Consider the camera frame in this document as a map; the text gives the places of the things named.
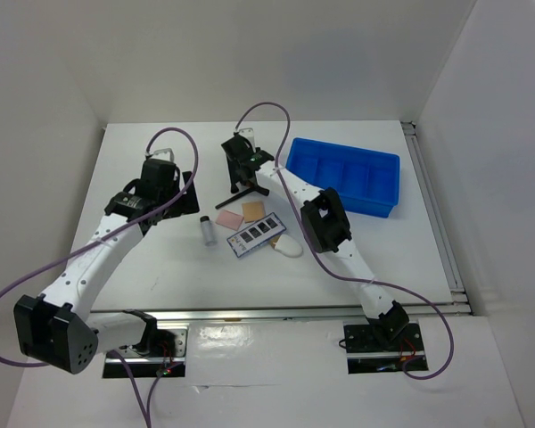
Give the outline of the black fan makeup brush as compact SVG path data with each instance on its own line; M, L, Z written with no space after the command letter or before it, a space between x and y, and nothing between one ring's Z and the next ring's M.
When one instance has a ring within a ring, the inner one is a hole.
M226 207L227 205L233 203L233 202L236 202L240 199L242 199L244 196L247 196L251 193L254 193L255 192L255 188L254 187L249 187L249 188L246 188L245 190L242 190L241 192L238 192L238 193L235 193L233 196L231 196L230 198L220 202L219 204L217 204L215 206L215 209L216 210L220 210L224 207Z

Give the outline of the clear bottle black cap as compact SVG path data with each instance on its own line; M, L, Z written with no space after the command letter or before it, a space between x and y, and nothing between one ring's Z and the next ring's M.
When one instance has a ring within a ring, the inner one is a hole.
M202 238L204 241L204 244L209 246L214 246L217 243L213 224L210 221L210 218L208 216L202 216L200 217L200 226L202 231Z

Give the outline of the aluminium rail right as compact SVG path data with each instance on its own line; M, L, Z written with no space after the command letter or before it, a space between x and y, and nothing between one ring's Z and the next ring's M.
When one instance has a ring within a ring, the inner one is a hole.
M450 311L450 314L472 314L473 312L469 298L464 288L457 261L441 216L440 207L433 191L432 181L429 177L424 156L419 146L416 124L414 122L401 122L400 125L407 143L407 149L412 160L416 178L422 192L424 205L430 220L434 240L440 254L442 267L449 285L449 291L452 296L451 306L456 307L456 309Z

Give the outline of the blue plastic divided bin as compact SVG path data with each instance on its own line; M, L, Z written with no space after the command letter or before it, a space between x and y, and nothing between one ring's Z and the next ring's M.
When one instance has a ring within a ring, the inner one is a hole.
M332 187L346 211L387 218L399 204L396 154L296 137L286 168L311 185Z

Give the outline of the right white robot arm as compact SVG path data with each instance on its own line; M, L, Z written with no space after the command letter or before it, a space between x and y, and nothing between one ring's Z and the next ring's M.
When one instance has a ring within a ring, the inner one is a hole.
M258 187L266 195L277 194L298 211L299 224L306 243L316 255L325 255L341 272L330 275L347 283L358 298L364 316L371 325L371 338L382 350L392 349L402 338L409 317L387 287L375 281L375 275L360 254L350 230L345 209L336 190L321 189L276 164L274 156L252 146L240 134L224 142L222 150L231 180Z

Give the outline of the tan square compact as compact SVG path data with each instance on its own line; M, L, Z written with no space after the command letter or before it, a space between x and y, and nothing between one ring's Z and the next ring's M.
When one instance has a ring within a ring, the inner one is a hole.
M252 223L266 216L265 206L262 201L245 202L242 204L243 220Z

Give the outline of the pink square compact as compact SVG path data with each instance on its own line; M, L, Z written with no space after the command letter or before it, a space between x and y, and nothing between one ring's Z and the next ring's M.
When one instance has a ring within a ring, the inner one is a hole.
M243 216L229 210L221 210L216 218L216 224L230 230L238 231L243 223Z

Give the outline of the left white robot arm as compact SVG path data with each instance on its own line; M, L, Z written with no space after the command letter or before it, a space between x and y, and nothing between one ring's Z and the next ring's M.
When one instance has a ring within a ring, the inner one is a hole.
M141 176L116 193L87 245L37 297L24 295L13 315L21 353L71 374L94 355L121 347L151 354L174 336L138 309L95 315L92 307L121 261L163 219L198 212L192 171L171 160L148 158Z

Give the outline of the aluminium rail front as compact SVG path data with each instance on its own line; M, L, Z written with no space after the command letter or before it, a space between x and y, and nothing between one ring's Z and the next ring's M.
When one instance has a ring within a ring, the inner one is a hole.
M450 317L470 316L473 314L470 305L463 302L452 303L449 305L439 305L437 308L443 315ZM167 320L172 322L238 322L252 320L364 318L363 309L354 306L275 309L140 310L143 310L145 313L159 320ZM406 306L405 311L411 318L436 316L435 310L426 305Z

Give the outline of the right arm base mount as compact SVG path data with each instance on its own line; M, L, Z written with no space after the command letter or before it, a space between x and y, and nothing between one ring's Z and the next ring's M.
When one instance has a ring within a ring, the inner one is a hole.
M410 323L389 344L382 345L372 334L370 325L355 324L343 327L344 338L338 341L345 350L350 375L427 371L428 363L418 323Z

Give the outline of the aluminium rail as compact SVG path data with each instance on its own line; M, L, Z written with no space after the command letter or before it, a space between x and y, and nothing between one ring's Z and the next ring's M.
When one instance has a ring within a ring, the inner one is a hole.
M470 316L473 314L470 305L463 302L452 303L449 305L439 305L437 308L443 315L450 317ZM140 310L143 310L145 313L159 320L167 320L172 322L238 322L252 320L364 318L363 309L354 306L275 309ZM406 306L405 311L411 318L436 316L435 310L426 305Z
M456 307L456 309L450 311L450 314L472 314L473 312L469 298L464 288L457 261L441 216L440 207L433 191L432 181L429 177L424 156L419 146L416 124L414 122L401 122L400 125L407 143L407 149L412 160L416 178L422 192L424 205L430 220L434 240L440 254L442 267L449 285L449 291L452 296L451 306Z

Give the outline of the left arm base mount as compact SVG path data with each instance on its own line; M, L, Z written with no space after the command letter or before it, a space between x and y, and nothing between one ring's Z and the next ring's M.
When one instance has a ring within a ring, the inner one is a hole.
M133 336L131 327L117 327L101 331L98 351L103 355L103 379L128 377L124 359L135 378L153 380L157 375L168 378L185 377L189 326L187 323L159 321L157 335L149 347L141 350L141 336Z

